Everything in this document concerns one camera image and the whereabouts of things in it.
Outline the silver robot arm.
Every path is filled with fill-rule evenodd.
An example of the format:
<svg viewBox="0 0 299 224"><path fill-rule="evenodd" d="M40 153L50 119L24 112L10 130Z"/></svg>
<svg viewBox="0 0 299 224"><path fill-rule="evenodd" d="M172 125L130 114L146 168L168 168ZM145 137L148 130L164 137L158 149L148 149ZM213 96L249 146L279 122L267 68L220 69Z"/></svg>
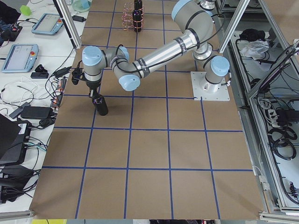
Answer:
<svg viewBox="0 0 299 224"><path fill-rule="evenodd" d="M215 2L216 0L201 0L198 4L206 11L213 11L215 8Z"/></svg>
<svg viewBox="0 0 299 224"><path fill-rule="evenodd" d="M193 52L193 58L206 72L203 89L211 91L218 88L228 74L229 61L213 52L208 39L213 36L213 19L209 14L212 0L196 3L193 0L178 1L171 13L173 21L179 26L182 35L156 49L150 54L129 63L125 47L101 50L87 46L82 51L83 81L95 93L100 86L102 70L110 67L119 84L126 91L134 91L141 79L175 59Z"/></svg>

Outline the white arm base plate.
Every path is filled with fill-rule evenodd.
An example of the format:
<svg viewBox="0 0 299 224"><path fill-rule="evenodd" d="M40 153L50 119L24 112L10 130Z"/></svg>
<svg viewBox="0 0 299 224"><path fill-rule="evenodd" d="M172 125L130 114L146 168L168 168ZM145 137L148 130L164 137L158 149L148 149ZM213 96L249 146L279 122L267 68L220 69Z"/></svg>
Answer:
<svg viewBox="0 0 299 224"><path fill-rule="evenodd" d="M193 99L197 101L229 101L230 96L225 78L221 83L211 84L206 80L206 72L191 72Z"/></svg>

